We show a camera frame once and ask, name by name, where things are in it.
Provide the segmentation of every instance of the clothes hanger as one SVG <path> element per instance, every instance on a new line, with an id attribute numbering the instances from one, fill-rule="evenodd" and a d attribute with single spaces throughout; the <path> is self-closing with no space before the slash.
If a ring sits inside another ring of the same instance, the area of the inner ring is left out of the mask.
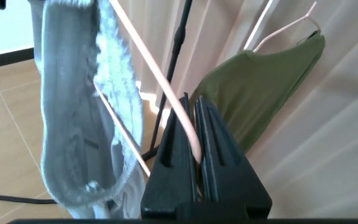
<path id="1" fill-rule="evenodd" d="M 310 22 L 312 22 L 312 23 L 318 28 L 318 30 L 320 31 L 321 29 L 320 29 L 320 26 L 318 25 L 318 23 L 317 23 L 312 17 L 310 17 L 310 14 L 311 14 L 312 10 L 314 9 L 314 7 L 316 6 L 316 4 L 317 4 L 317 2 L 315 1 L 315 2 L 311 5 L 309 11 L 308 11 L 303 17 L 301 17 L 301 18 L 299 18 L 299 19 L 297 19 L 297 20 L 291 22 L 290 24 L 288 24 L 288 25 L 282 27 L 282 28 L 279 29 L 279 30 L 276 30 L 275 32 L 272 32 L 270 35 L 268 35 L 267 37 L 265 37 L 265 38 L 259 43 L 259 45 L 256 46 L 256 48 L 253 50 L 253 52 L 258 51 L 258 50 L 261 48 L 261 46 L 262 46 L 264 43 L 266 43 L 266 41 L 270 40 L 272 37 L 276 36 L 277 34 L 279 34 L 279 33 L 283 32 L 283 31 L 285 31 L 286 29 L 288 29 L 288 28 L 294 26 L 295 24 L 297 24 L 297 23 L 299 23 L 299 22 L 301 22 L 301 21 L 303 21 L 303 20 L 305 20 L 305 19 L 307 19 L 307 20 L 309 20 Z M 259 18 L 260 20 L 261 20 L 261 18 L 264 17 L 264 15 L 265 15 L 265 13 L 266 13 L 265 11 L 267 11 L 267 9 L 270 7 L 270 5 L 271 5 L 271 2 L 269 1 L 268 4 L 266 5 L 265 10 L 263 11 L 263 13 L 261 14 L 261 16 L 260 16 L 260 18 Z"/>
<path id="2" fill-rule="evenodd" d="M 201 146 L 200 141 L 198 140 L 196 131 L 189 119 L 189 117 L 186 114 L 185 109 L 182 107 L 181 103 L 179 102 L 179 99 L 174 94 L 173 90 L 171 89 L 171 86 L 165 76 L 162 74 L 160 68 L 158 67 L 157 63 L 155 62 L 153 56 L 147 49 L 146 45 L 144 44 L 143 40 L 140 38 L 139 34 L 135 30 L 135 27 L 132 25 L 131 20 L 126 15 L 124 9 L 119 4 L 117 0 L 109 0 L 112 7 L 114 8 L 114 11 L 116 12 L 118 18 L 120 18 L 121 22 L 123 23 L 124 27 L 127 29 L 129 35 L 132 37 L 132 40 L 136 44 L 137 48 L 139 49 L 139 52 L 142 54 L 144 60 L 146 61 L 147 65 L 149 66 L 150 70 L 152 71 L 153 75 L 157 79 L 158 83 L 162 87 L 163 92 L 167 96 L 168 101 L 172 105 L 172 109 L 175 111 L 179 122 L 183 126 L 183 129 L 185 130 L 185 133 L 188 137 L 188 140 L 190 142 L 191 146 L 191 152 L 193 154 L 193 157 L 195 158 L 196 162 L 199 164 L 201 162 Z M 115 123 L 117 123 L 118 128 L 121 130 L 123 136 L 127 140 L 130 148 L 132 149 L 133 153 L 135 154 L 137 160 L 139 161 L 140 165 L 142 166 L 143 170 L 147 175 L 150 175 L 150 170 L 147 168 L 144 160 L 142 159 L 142 156 L 138 153 L 137 149 L 139 147 L 136 147 L 132 139 L 129 137 L 129 134 L 127 133 L 124 125 L 121 123 L 121 121 L 118 119 L 117 115 L 113 111 L 113 109 L 110 107 L 108 101 L 104 97 L 104 95 L 100 92 L 100 89 L 94 84 L 96 91 L 99 93 L 99 96 L 102 99 L 102 102 L 104 103 L 105 107 L 109 111 L 112 119 Z"/>

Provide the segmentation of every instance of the black pole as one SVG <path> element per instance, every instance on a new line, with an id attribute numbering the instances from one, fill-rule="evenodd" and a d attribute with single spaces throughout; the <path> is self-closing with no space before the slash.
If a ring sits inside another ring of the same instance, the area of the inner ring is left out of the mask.
<path id="1" fill-rule="evenodd" d="M 181 45 L 185 41 L 186 23 L 187 23 L 187 19 L 189 17 L 189 12 L 190 12 L 190 7 L 191 7 L 192 2 L 193 2 L 193 0 L 186 0 L 185 7 L 183 8 L 183 13 L 181 15 L 180 25 L 179 25 L 179 27 L 175 33 L 175 37 L 173 39 L 172 57 L 171 57 L 171 61 L 169 63 L 169 68 L 168 68 L 168 73 L 167 73 L 167 80 L 169 83 L 171 83 L 171 81 L 172 81 L 172 76 L 173 76 L 173 72 L 175 71 L 175 66 L 177 64 Z M 162 93 L 160 107 L 159 107 L 160 110 L 158 111 L 157 120 L 155 121 L 152 143 L 150 145 L 149 151 L 142 155 L 142 158 L 144 161 L 147 161 L 147 160 L 153 158 L 157 154 L 158 148 L 154 148 L 154 144 L 155 144 L 155 140 L 157 138 L 158 127 L 160 126 L 161 115 L 162 115 L 162 111 L 164 109 L 166 100 L 167 100 L 167 97 L 165 96 L 164 93 Z"/>

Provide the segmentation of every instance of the green garment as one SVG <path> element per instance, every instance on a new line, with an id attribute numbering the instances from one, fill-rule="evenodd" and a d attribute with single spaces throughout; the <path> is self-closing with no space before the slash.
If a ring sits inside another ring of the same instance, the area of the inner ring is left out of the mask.
<path id="1" fill-rule="evenodd" d="M 203 78 L 190 98 L 201 95 L 212 102 L 244 152 L 314 67 L 325 46 L 314 32 L 304 42 L 283 52 L 258 55 L 245 50 Z"/>

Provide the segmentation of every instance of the tile floor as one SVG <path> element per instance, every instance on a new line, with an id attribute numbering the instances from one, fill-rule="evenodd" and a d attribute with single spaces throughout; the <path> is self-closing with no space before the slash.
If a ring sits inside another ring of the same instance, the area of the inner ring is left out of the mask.
<path id="1" fill-rule="evenodd" d="M 144 151 L 156 115 L 144 101 Z M 33 60 L 0 67 L 0 194 L 50 198 L 41 179 L 40 76 Z M 163 130 L 159 131 L 158 141 Z M 153 160 L 148 162 L 152 167 Z M 0 202 L 0 223 L 18 218 L 71 218 L 58 205 Z"/>

